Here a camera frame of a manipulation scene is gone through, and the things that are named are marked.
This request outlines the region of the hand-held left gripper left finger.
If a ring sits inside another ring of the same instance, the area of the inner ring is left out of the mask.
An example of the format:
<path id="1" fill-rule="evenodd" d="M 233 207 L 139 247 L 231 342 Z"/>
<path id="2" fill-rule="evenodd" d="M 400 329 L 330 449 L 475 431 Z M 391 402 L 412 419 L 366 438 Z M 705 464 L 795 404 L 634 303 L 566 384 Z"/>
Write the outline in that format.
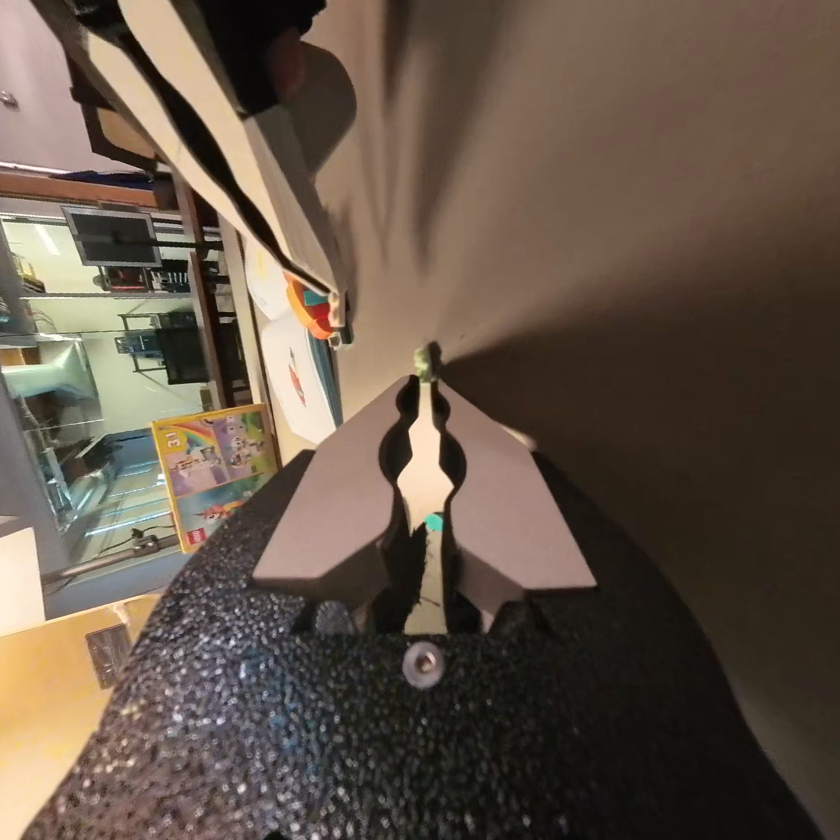
<path id="1" fill-rule="evenodd" d="M 311 604 L 363 612 L 376 632 L 400 634 L 419 599 L 397 481 L 413 456 L 420 386 L 405 376 L 311 453 L 253 573 L 253 582 Z"/>

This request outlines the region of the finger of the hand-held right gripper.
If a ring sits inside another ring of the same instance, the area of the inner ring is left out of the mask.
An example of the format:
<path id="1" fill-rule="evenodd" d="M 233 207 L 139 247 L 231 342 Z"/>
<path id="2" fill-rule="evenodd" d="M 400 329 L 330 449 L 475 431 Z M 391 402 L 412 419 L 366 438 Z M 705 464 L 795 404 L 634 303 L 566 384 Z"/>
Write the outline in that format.
<path id="1" fill-rule="evenodd" d="M 92 65 L 189 186 L 329 298 L 332 236 L 289 110 L 240 115 L 184 28 L 164 28 L 151 45 L 167 72 L 130 30 L 86 32 Z"/>
<path id="2" fill-rule="evenodd" d="M 278 260 L 347 324 L 348 272 L 314 177 L 350 127 L 350 78 L 303 40 L 323 2 L 127 2 L 145 56 L 209 131 Z"/>

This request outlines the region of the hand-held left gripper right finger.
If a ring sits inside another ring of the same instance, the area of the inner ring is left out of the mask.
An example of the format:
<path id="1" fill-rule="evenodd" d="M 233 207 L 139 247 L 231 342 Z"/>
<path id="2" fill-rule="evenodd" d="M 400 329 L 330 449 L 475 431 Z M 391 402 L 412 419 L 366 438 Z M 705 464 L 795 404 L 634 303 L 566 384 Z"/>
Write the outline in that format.
<path id="1" fill-rule="evenodd" d="M 597 586 L 530 448 L 442 382 L 430 391 L 444 503 L 443 609 L 451 634 L 486 633 L 508 604 Z"/>

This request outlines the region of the yellow toy set box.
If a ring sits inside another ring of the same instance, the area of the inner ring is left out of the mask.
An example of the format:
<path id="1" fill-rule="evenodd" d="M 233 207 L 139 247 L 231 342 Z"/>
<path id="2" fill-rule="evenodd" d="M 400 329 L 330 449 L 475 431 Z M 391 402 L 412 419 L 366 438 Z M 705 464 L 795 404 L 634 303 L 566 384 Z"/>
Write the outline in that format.
<path id="1" fill-rule="evenodd" d="M 150 432 L 184 553 L 193 553 L 278 471 L 262 403 L 154 420 Z"/>

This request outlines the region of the person's right hand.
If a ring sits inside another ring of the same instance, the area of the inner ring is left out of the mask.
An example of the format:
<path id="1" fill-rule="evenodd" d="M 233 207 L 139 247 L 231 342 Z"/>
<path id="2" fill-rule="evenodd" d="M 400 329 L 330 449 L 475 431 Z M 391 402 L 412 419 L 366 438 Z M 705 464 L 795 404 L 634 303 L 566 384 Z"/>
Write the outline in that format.
<path id="1" fill-rule="evenodd" d="M 284 28 L 265 55 L 266 73 L 280 102 L 298 95 L 306 80 L 306 54 L 296 27 Z"/>

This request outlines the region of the white round brick base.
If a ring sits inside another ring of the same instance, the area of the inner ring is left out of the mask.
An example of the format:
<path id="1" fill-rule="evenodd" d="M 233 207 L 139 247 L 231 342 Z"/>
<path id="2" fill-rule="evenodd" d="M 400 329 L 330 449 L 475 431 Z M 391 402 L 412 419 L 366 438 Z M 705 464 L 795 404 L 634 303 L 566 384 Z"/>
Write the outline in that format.
<path id="1" fill-rule="evenodd" d="M 245 237 L 244 265 L 248 293 L 268 320 L 281 318 L 291 310 L 287 279 L 275 257 L 260 243 Z"/>

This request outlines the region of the monitor on tripod stand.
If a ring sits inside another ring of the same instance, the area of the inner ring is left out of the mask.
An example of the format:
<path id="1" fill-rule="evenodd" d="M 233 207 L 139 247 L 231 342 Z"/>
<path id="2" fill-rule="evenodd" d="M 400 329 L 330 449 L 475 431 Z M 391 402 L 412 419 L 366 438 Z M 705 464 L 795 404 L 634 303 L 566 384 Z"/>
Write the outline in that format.
<path id="1" fill-rule="evenodd" d="M 161 251 L 148 213 L 61 205 L 84 266 L 162 268 Z"/>

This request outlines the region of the orange red brick model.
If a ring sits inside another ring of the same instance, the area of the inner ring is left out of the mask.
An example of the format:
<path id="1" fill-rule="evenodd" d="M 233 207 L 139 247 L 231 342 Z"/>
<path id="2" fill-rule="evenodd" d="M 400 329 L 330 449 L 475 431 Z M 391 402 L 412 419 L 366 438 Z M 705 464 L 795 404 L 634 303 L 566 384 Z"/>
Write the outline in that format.
<path id="1" fill-rule="evenodd" d="M 327 297 L 307 287 L 292 273 L 283 270 L 287 283 L 286 295 L 292 313 L 316 340 L 329 341 L 335 328 L 329 320 L 330 304 Z"/>

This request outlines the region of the open instruction booklet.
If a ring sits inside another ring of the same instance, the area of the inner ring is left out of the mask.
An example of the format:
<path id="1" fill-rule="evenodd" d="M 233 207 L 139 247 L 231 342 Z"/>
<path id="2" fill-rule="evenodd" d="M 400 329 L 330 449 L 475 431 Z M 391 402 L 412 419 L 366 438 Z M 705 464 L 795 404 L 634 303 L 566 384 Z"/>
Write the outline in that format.
<path id="1" fill-rule="evenodd" d="M 291 310 L 260 332 L 269 384 L 290 430 L 314 445 L 343 423 L 332 347 L 315 338 Z"/>

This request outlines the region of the metal storage shelf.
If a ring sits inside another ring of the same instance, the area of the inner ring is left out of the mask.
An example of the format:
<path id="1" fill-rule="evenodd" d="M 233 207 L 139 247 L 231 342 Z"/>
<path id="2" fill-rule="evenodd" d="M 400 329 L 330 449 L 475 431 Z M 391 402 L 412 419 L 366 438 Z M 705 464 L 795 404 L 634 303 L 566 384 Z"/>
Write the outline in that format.
<path id="1" fill-rule="evenodd" d="M 191 294 L 185 259 L 164 259 L 159 268 L 106 267 L 94 282 L 106 292 L 124 295 Z M 248 386 L 248 374 L 235 312 L 220 310 L 215 302 L 212 314 L 222 379 L 233 391 L 243 390 Z M 209 382 L 210 370 L 194 308 L 134 311 L 119 318 L 123 330 L 114 339 L 115 349 L 131 358 L 135 373 L 162 371 L 168 385 Z"/>

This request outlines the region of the metal pole with clamp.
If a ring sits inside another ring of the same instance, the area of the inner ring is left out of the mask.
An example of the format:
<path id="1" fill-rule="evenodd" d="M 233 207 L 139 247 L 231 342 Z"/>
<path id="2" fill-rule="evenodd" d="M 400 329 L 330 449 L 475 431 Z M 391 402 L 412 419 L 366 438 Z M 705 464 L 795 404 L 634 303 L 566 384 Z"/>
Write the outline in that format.
<path id="1" fill-rule="evenodd" d="M 132 529 L 130 539 L 119 543 L 115 550 L 97 555 L 92 560 L 74 563 L 60 570 L 44 573 L 40 576 L 42 585 L 51 585 L 62 581 L 70 581 L 84 574 L 107 569 L 127 560 L 142 559 L 162 553 L 169 549 L 180 549 L 181 542 L 176 532 L 163 536 L 156 534 L 155 529 Z"/>

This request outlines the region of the wood-look desk lamp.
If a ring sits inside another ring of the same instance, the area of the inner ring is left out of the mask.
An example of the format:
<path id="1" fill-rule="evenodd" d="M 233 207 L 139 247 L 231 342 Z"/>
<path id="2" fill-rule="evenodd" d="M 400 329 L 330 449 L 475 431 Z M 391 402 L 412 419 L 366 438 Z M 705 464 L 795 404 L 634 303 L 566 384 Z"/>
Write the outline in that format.
<path id="1" fill-rule="evenodd" d="M 96 729 L 161 595 L 52 619 L 1 639 L 1 838 L 20 838 Z"/>

